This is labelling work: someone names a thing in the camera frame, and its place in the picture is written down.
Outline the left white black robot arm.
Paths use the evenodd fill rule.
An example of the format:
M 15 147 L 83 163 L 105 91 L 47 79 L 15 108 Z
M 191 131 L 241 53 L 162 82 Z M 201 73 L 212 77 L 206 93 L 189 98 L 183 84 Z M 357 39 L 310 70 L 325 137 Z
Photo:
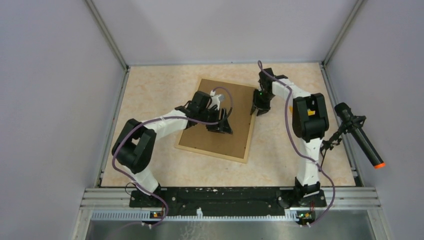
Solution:
M 129 119 L 111 149 L 112 167 L 127 176 L 142 192 L 141 200 L 149 207 L 160 202 L 160 184 L 149 168 L 156 141 L 175 132 L 204 125 L 209 132 L 232 134 L 228 118 L 232 108 L 222 107 L 224 94 L 216 89 L 196 91 L 186 104 L 162 116 L 138 121 Z

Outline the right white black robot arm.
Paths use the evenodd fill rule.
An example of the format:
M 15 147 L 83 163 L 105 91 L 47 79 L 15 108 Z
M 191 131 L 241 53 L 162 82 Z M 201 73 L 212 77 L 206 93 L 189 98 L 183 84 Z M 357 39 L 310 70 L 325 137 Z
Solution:
M 271 68 L 259 72 L 259 88 L 253 92 L 251 114 L 268 113 L 274 97 L 284 99 L 286 132 L 295 152 L 299 155 L 299 168 L 294 179 L 289 206 L 307 206 L 319 196 L 321 183 L 318 161 L 320 147 L 329 119 L 325 97 L 310 93 L 291 82 L 285 75 L 275 75 Z

